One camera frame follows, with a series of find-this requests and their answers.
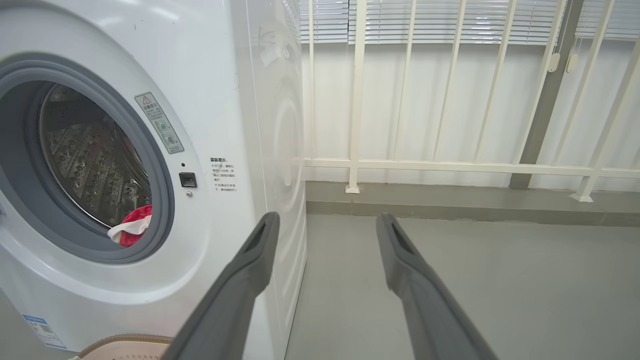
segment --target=white wall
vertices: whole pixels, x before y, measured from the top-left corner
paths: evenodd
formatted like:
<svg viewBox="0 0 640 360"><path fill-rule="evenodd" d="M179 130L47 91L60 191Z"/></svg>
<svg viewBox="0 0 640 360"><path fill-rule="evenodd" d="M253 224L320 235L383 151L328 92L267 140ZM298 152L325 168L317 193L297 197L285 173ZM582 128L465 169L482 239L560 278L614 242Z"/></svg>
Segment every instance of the white wall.
<svg viewBox="0 0 640 360"><path fill-rule="evenodd" d="M590 42L583 42L579 68L565 74L554 108L539 163L554 155L573 96L586 62ZM606 40L596 62L595 73L584 106L579 109L576 131L568 139L560 165L587 165L597 136L616 95L630 58L632 42ZM314 64L316 106L316 156L349 158L351 98L354 49L345 44L316 44ZM303 82L308 87L308 47L303 59ZM406 45L367 45L365 48L364 92L360 158L390 159L396 137ZM498 45L463 44L453 79L450 103L443 125L438 161L472 161L484 115ZM509 45L497 89L493 114L489 119L480 162L510 163L531 113L533 92L544 47ZM451 45L416 44L410 65L409 91L405 94L404 125L400 134L399 160L432 160L436 131L447 73ZM640 147L640 86L633 81L634 99L623 110L624 125L614 134L620 138L607 167L629 168ZM309 92L305 92L306 152L311 156ZM342 168L307 168L308 180L347 181ZM361 169L360 182L415 184L455 184L507 186L509 174L435 172L417 170ZM575 189L579 178L534 176L532 187ZM603 179L596 189L640 191L640 181Z"/></svg>

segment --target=warning label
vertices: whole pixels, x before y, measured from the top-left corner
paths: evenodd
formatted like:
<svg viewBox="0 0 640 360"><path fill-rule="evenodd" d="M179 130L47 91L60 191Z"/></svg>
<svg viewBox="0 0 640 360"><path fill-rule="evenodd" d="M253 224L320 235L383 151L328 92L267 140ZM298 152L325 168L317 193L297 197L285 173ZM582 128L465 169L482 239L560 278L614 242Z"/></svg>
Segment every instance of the warning label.
<svg viewBox="0 0 640 360"><path fill-rule="evenodd" d="M173 130L169 119L164 115L164 111L157 103L156 98L148 92L136 96L136 102L140 105L142 111L145 112L151 124L153 124L169 154L184 151L178 135L176 135L175 130Z"/></svg>
<svg viewBox="0 0 640 360"><path fill-rule="evenodd" d="M22 317L27 321L29 326L31 326L33 331L36 332L36 335L38 335L44 345L54 348L67 348L44 319L29 315L22 315Z"/></svg>
<svg viewBox="0 0 640 360"><path fill-rule="evenodd" d="M217 192L237 192L236 167L227 158L211 158L211 176Z"/></svg>

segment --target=gray baseboard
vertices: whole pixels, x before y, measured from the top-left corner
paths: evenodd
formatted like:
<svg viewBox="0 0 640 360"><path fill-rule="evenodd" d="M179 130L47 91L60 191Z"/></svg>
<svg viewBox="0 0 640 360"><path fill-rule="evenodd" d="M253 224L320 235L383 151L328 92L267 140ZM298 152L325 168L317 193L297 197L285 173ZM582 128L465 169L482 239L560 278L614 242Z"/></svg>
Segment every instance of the gray baseboard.
<svg viewBox="0 0 640 360"><path fill-rule="evenodd" d="M554 190L360 183L359 194L347 194L345 186L307 181L307 213L640 227L640 193L595 192L587 203Z"/></svg>

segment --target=stainless steel drum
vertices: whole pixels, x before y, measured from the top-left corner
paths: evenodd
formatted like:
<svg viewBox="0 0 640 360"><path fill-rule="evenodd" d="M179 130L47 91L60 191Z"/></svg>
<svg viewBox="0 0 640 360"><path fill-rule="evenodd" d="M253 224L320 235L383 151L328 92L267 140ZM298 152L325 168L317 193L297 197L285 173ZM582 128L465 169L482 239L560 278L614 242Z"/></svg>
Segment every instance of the stainless steel drum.
<svg viewBox="0 0 640 360"><path fill-rule="evenodd" d="M100 106L55 85L40 111L40 143L67 196L106 227L151 204L147 173L136 149Z"/></svg>

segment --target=gray rubber gasket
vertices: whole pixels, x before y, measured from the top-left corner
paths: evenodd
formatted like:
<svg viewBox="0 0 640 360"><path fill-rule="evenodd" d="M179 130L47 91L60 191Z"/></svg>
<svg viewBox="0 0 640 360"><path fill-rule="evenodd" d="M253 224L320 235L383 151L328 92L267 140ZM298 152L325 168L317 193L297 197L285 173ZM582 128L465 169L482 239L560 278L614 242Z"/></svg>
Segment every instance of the gray rubber gasket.
<svg viewBox="0 0 640 360"><path fill-rule="evenodd" d="M124 248L107 237L63 193L32 136L48 83L87 96L122 128L147 171L153 198L149 228ZM86 68L50 54L21 54L0 63L0 190L42 236L71 254L100 263L130 263L153 254L173 224L174 197L163 154L144 121L104 80Z"/></svg>

